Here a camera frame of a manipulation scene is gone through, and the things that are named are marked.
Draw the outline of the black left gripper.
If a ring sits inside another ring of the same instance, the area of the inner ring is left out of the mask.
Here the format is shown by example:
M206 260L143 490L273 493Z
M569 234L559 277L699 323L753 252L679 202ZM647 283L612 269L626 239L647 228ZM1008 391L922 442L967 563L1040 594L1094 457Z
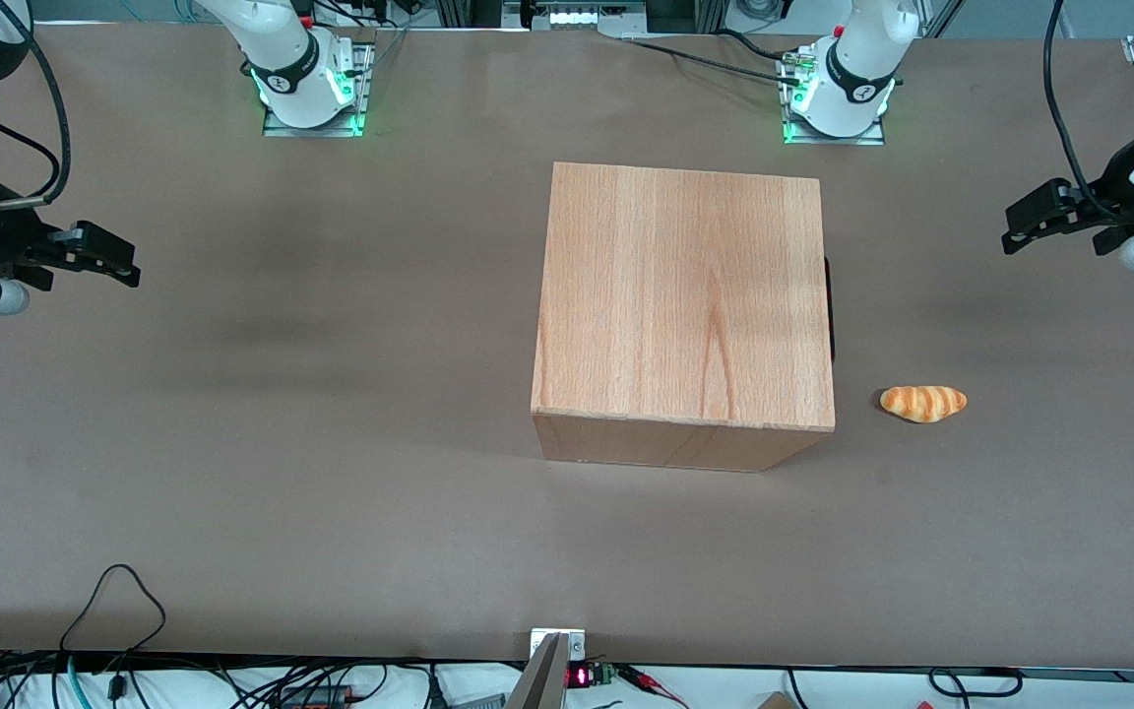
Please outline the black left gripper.
M1134 140L1108 159L1102 175L1084 180L1048 180L1007 208L1002 254L1014 255L1039 239L1093 227L1134 233Z

